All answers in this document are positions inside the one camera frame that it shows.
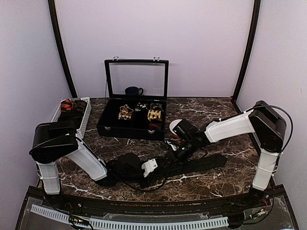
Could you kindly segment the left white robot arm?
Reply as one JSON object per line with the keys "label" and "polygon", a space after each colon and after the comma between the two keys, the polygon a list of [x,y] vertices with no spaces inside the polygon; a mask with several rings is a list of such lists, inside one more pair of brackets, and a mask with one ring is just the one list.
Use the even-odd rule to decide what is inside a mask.
{"label": "left white robot arm", "polygon": [[67,197],[61,193],[57,168],[57,160],[63,157],[73,161],[102,187],[113,187],[121,182],[134,190],[149,192],[152,182],[165,181],[168,176],[168,163],[162,157],[141,161],[136,154],[126,153],[104,162],[80,138],[72,121],[39,124],[29,154],[38,165],[50,203],[57,209],[68,204]]}

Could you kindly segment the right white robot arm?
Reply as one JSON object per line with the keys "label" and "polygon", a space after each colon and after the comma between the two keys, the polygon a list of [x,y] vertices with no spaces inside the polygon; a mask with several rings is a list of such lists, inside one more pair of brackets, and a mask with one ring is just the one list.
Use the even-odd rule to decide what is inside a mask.
{"label": "right white robot arm", "polygon": [[257,137],[260,147],[260,158],[252,182],[253,191],[245,196],[245,204],[255,208],[263,201],[263,191],[278,169],[280,157],[288,145],[285,140],[286,121],[277,111],[282,108],[269,105],[265,101],[256,104],[237,115],[220,118],[195,127],[186,119],[174,120],[169,129],[184,140],[176,150],[170,150],[166,157],[171,161],[185,161],[201,147],[227,138],[252,134]]}

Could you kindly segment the black necktie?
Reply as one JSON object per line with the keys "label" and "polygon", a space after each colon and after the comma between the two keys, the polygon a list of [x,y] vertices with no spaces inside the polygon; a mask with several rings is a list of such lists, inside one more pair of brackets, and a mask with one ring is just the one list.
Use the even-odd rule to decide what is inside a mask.
{"label": "black necktie", "polygon": [[224,167],[227,157],[222,154],[214,154],[208,157],[201,157],[193,160],[173,161],[169,163],[168,177],[176,175],[207,171],[214,168]]}

